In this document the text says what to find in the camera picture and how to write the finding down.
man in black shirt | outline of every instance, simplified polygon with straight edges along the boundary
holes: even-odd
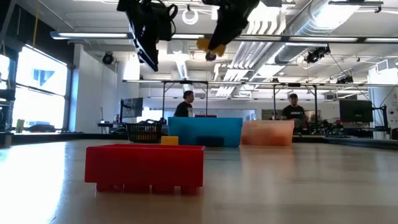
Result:
[[[297,102],[299,98],[297,94],[292,93],[289,96],[290,105],[286,106],[282,111],[282,119],[284,120],[299,120],[301,122],[305,121],[304,108],[299,106]]]
[[[180,103],[175,110],[176,117],[193,117],[193,108],[191,103],[195,99],[191,90],[184,92],[184,102]]]

black basket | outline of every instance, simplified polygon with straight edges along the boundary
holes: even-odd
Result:
[[[137,124],[126,124],[129,140],[136,143],[158,143],[162,139],[162,123],[147,121]]]

black robotic arm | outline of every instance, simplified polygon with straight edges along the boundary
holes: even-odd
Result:
[[[248,25],[250,13],[259,5],[260,0],[203,0],[204,4],[219,6],[216,29],[207,47],[206,59],[216,59],[214,50],[227,45]]]
[[[129,20],[130,31],[141,63],[148,64],[158,71],[158,53],[156,44],[160,40],[170,41],[175,33],[174,17],[178,7],[167,7],[162,1],[119,0],[118,11],[125,12]]]

blue bin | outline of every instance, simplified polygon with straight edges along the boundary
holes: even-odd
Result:
[[[224,138],[224,147],[239,147],[242,118],[169,118],[169,136],[180,145],[197,146],[198,137]]]

cap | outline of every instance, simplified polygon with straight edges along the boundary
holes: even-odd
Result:
[[[292,99],[292,98],[298,98],[297,94],[295,94],[295,93],[290,94],[289,95],[289,99]]]

